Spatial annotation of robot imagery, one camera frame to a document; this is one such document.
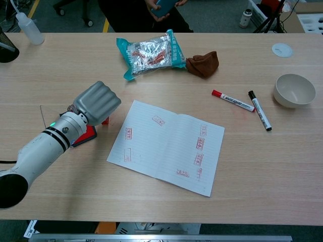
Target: teal plastic bag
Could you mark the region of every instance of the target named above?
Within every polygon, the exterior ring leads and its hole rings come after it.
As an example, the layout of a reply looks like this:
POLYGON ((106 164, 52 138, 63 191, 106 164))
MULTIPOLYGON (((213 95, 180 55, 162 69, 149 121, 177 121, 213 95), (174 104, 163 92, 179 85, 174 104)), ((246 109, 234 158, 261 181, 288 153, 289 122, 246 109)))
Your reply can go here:
POLYGON ((159 68, 185 68, 186 62, 174 33, 169 29, 165 35, 143 42, 130 43, 117 38, 117 47, 129 69, 124 74, 128 81, 159 68))

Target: white ceramic bowl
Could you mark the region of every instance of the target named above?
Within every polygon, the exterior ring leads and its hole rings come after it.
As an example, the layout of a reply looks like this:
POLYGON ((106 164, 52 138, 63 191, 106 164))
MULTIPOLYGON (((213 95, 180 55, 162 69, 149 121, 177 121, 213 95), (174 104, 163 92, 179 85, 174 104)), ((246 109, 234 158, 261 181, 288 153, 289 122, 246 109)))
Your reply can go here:
POLYGON ((316 95, 313 84, 306 78, 285 74, 279 77, 274 88, 274 97, 285 107, 303 107, 310 104, 316 95))

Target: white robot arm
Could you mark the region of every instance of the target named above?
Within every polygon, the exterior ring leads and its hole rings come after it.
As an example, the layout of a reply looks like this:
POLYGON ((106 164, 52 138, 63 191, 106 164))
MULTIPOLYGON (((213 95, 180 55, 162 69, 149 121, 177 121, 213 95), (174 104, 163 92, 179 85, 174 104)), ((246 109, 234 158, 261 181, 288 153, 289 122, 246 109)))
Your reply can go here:
POLYGON ((0 172, 0 209, 17 205, 33 181, 86 132, 86 125, 100 124, 120 103, 103 82, 80 94, 73 102, 74 112, 63 114, 19 151, 13 168, 0 172))

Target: notebook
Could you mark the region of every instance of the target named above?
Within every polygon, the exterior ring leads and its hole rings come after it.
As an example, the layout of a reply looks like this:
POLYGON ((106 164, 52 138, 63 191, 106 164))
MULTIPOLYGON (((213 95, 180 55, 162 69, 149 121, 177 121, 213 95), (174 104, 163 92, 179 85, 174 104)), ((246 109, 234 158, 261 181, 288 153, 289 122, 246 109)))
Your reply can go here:
POLYGON ((107 161, 211 196, 224 128, 134 101, 107 161))

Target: black cup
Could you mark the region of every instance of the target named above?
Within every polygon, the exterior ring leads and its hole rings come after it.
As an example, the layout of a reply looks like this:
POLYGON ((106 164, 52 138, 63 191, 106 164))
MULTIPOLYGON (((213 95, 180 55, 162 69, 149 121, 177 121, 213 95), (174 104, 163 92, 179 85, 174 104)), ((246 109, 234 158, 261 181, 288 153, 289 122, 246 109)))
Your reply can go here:
POLYGON ((0 27, 0 63, 12 62, 19 55, 19 50, 8 39, 0 27))

